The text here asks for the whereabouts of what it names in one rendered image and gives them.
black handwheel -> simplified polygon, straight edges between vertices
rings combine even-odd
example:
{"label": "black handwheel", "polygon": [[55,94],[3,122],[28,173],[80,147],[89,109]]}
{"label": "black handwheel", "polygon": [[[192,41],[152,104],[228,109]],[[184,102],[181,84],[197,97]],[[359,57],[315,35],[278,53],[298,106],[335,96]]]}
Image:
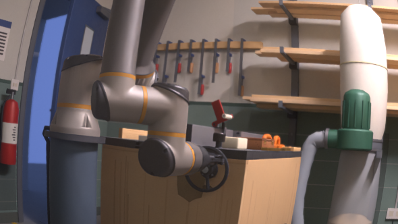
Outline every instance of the black handwheel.
{"label": "black handwheel", "polygon": [[[225,184],[225,182],[227,181],[228,173],[229,173],[228,159],[224,155],[224,153],[221,152],[221,150],[219,150],[218,148],[211,147],[211,146],[204,146],[204,148],[207,149],[207,151],[209,151],[209,152],[212,151],[213,154],[216,156],[215,158],[222,157],[221,162],[210,163],[210,165],[208,165],[206,168],[204,168],[201,171],[202,176],[206,179],[206,188],[199,188],[198,186],[196,186],[192,182],[189,175],[186,175],[186,179],[187,179],[187,182],[191,185],[191,187],[193,187],[193,189],[195,189],[199,192],[214,192],[215,190],[218,190],[220,187],[222,187]],[[224,177],[217,186],[212,188],[210,186],[210,178],[215,177],[215,175],[218,173],[219,169],[217,167],[217,164],[225,165]]]}

fire extinguisher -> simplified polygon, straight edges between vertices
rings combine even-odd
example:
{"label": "fire extinguisher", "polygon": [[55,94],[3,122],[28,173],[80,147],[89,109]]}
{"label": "fire extinguisher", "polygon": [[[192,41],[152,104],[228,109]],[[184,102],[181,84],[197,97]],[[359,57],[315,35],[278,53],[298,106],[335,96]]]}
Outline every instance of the fire extinguisher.
{"label": "fire extinguisher", "polygon": [[0,163],[15,165],[17,160],[17,137],[18,137],[18,102],[13,99],[15,90],[7,89],[11,95],[4,102],[2,116],[2,133],[0,148]]}

green motor housing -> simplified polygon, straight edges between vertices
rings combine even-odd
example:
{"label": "green motor housing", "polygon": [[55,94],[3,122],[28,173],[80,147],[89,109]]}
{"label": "green motor housing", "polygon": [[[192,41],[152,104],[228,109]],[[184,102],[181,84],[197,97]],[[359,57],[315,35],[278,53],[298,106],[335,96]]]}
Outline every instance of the green motor housing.
{"label": "green motor housing", "polygon": [[349,90],[344,94],[341,129],[330,130],[328,147],[344,150],[372,150],[370,131],[370,96],[363,90]]}

electrical outlet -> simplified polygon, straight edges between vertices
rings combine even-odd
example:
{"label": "electrical outlet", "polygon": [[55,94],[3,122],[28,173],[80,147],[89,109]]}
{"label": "electrical outlet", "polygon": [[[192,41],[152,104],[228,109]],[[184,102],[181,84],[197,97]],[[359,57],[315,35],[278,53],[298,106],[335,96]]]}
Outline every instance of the electrical outlet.
{"label": "electrical outlet", "polygon": [[386,219],[398,219],[398,208],[389,208]]}
{"label": "electrical outlet", "polygon": [[20,86],[20,81],[19,80],[11,80],[11,89],[18,91],[18,87]]}

wooden shelf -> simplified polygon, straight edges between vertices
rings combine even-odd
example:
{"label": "wooden shelf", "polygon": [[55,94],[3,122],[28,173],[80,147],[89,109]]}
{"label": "wooden shelf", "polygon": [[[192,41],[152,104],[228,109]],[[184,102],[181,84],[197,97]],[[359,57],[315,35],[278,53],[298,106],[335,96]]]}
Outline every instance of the wooden shelf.
{"label": "wooden shelf", "polygon": [[[285,47],[284,51],[299,63],[340,64],[340,51],[292,47]],[[256,51],[256,54],[261,57],[276,57],[281,61],[287,61],[279,52],[279,47],[263,47]],[[398,55],[387,55],[387,67],[398,69]]]}
{"label": "wooden shelf", "polygon": [[[255,94],[252,96],[244,96],[243,99],[256,103],[257,107],[261,109],[279,110],[278,101],[283,101],[283,106],[292,111],[340,113],[339,99]],[[398,103],[387,103],[387,117],[398,117]]]}
{"label": "wooden shelf", "polygon": [[[205,49],[214,49],[215,43],[214,42],[205,42],[204,48]],[[180,50],[189,50],[190,44],[189,43],[181,43],[179,46]],[[192,50],[200,50],[202,48],[202,42],[194,42],[192,43]],[[217,42],[217,49],[226,49],[227,48],[227,41],[220,41]],[[231,41],[230,45],[231,49],[240,49],[240,41]],[[244,49],[245,50],[259,50],[262,48],[262,42],[259,41],[245,41],[244,42]],[[177,43],[169,44],[169,51],[176,51],[177,50]],[[158,51],[166,51],[166,44],[158,45]]]}
{"label": "wooden shelf", "polygon": [[[262,7],[252,7],[257,15],[270,15],[273,18],[287,18],[279,6],[279,1],[259,1]],[[283,4],[295,18],[340,20],[347,3],[325,3],[310,1],[283,1]],[[398,24],[398,8],[373,5],[372,9],[380,16],[383,24]]]}

